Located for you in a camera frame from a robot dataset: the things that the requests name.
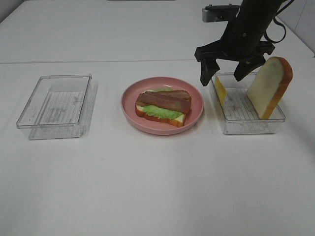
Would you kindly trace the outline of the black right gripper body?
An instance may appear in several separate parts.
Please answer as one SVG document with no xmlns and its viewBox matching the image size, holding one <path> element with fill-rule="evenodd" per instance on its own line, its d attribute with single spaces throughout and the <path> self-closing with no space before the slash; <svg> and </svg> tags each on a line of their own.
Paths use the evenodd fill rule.
<svg viewBox="0 0 315 236">
<path fill-rule="evenodd" d="M 271 42 L 262 41 L 262 36 L 262 32 L 228 22 L 222 37 L 215 42 L 197 47 L 194 56 L 200 62 L 203 59 L 244 61 L 262 56 L 264 53 L 270 55 L 275 46 Z"/>
</svg>

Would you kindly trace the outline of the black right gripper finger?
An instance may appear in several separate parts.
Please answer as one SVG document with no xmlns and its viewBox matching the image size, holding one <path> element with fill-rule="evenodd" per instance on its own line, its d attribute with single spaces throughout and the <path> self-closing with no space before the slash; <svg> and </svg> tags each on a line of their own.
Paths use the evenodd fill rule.
<svg viewBox="0 0 315 236">
<path fill-rule="evenodd" d="M 207 86 L 212 76 L 220 70 L 219 65 L 215 59 L 202 59 L 201 60 L 201 75 L 200 81 L 203 86 Z"/>
<path fill-rule="evenodd" d="M 236 81 L 241 81 L 254 69 L 262 66 L 265 62 L 266 60 L 263 56 L 255 56 L 252 59 L 240 61 L 234 71 L 234 77 Z"/>
</svg>

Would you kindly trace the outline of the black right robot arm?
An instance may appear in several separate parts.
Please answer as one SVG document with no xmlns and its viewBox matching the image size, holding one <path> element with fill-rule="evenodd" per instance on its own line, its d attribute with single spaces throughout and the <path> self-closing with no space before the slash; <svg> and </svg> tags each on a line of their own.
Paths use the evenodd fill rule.
<svg viewBox="0 0 315 236">
<path fill-rule="evenodd" d="M 196 48 L 194 56 L 201 63 L 203 86 L 219 71 L 217 59 L 238 62 L 234 71 L 237 81 L 265 63 L 264 54 L 270 55 L 275 47 L 261 38 L 281 4 L 281 0 L 244 0 L 241 5 L 209 5 L 202 9 L 203 22 L 227 22 L 219 40 Z"/>
</svg>

